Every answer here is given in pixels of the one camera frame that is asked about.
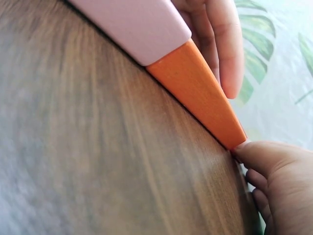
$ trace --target fingernail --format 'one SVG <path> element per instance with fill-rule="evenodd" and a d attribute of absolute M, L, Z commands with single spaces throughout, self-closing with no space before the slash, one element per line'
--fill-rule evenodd
<path fill-rule="evenodd" d="M 241 143 L 240 145 L 238 145 L 234 149 L 230 150 L 231 155 L 233 156 L 234 159 L 236 159 L 237 162 L 239 162 L 239 164 L 242 164 L 243 162 L 240 159 L 238 159 L 238 155 L 236 154 L 236 152 L 238 150 L 242 149 L 244 146 L 246 146 L 250 142 L 251 142 L 250 140 L 246 140 L 245 142 Z"/>
<path fill-rule="evenodd" d="M 240 145 L 238 145 L 237 147 L 235 147 L 234 149 L 233 149 L 233 151 L 238 151 L 238 150 L 240 150 L 240 149 L 242 149 L 243 147 L 245 147 L 248 143 L 250 143 L 251 142 L 251 140 L 246 140 L 245 142 L 243 142 L 243 143 L 241 143 Z"/>

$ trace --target hand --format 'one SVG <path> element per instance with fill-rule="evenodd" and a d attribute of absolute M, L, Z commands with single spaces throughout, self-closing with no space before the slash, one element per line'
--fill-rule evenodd
<path fill-rule="evenodd" d="M 282 143 L 250 142 L 234 150 L 266 222 L 266 235 L 313 234 L 313 152 Z"/>
<path fill-rule="evenodd" d="M 190 27 L 192 39 L 228 98 L 235 98 L 244 75 L 242 32 L 233 0 L 172 0 Z"/>

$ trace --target orange plate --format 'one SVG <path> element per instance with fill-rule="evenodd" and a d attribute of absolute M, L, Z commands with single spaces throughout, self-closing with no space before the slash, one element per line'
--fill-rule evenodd
<path fill-rule="evenodd" d="M 190 39 L 147 70 L 227 149 L 246 140 L 236 115 L 211 69 Z"/>

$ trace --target green leaf print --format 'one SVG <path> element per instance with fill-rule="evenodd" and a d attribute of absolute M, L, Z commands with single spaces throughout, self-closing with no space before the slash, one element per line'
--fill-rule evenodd
<path fill-rule="evenodd" d="M 249 80 L 244 77 L 243 86 L 239 92 L 238 99 L 241 100 L 242 103 L 247 103 L 252 96 L 254 89 Z"/>
<path fill-rule="evenodd" d="M 299 45 L 300 45 L 300 51 L 302 53 L 302 56 L 305 60 L 305 63 L 307 64 L 308 70 L 313 77 L 313 48 L 308 46 L 308 41 L 306 37 L 304 37 L 301 33 L 299 33 Z M 303 96 L 301 96 L 295 104 L 300 103 L 302 100 L 304 100 L 307 96 L 313 94 L 313 89 L 305 93 Z"/>
<path fill-rule="evenodd" d="M 311 76 L 313 77 L 313 48 L 308 46 L 308 39 L 299 33 L 299 44 L 302 56 L 307 64 Z"/>
<path fill-rule="evenodd" d="M 250 0 L 235 0 L 236 7 L 244 7 L 244 8 L 251 8 L 251 9 L 256 9 L 256 10 L 261 10 L 265 11 L 266 9 L 263 8 L 261 5 L 259 5 L 256 2 L 252 2 Z"/>
<path fill-rule="evenodd" d="M 274 51 L 274 46 L 269 39 L 267 39 L 260 33 L 251 31 L 246 28 L 243 28 L 243 37 L 251 42 L 251 44 L 265 59 L 270 59 Z"/>
<path fill-rule="evenodd" d="M 268 71 L 268 66 L 255 54 L 245 50 L 246 68 L 249 70 L 255 80 L 261 84 Z"/>
<path fill-rule="evenodd" d="M 267 74 L 267 63 L 274 52 L 272 40 L 276 37 L 276 30 L 273 22 L 267 17 L 267 10 L 259 3 L 252 0 L 235 0 L 235 4 L 244 12 L 239 15 L 243 38 L 258 51 L 254 53 L 253 50 L 245 48 L 247 72 L 237 99 L 246 104 L 255 91 L 253 86 L 261 84 Z M 253 10 L 253 14 L 247 14 L 249 9 Z"/>
<path fill-rule="evenodd" d="M 274 37 L 276 36 L 276 30 L 273 22 L 265 16 L 240 15 L 239 18 L 242 24 L 249 24 L 250 26 L 267 32 Z"/>

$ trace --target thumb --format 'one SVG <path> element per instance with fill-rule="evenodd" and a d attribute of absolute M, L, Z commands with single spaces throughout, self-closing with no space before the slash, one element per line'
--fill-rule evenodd
<path fill-rule="evenodd" d="M 309 151 L 283 143 L 255 141 L 240 144 L 233 153 L 246 168 L 252 168 L 267 178 L 271 173 L 307 155 Z"/>

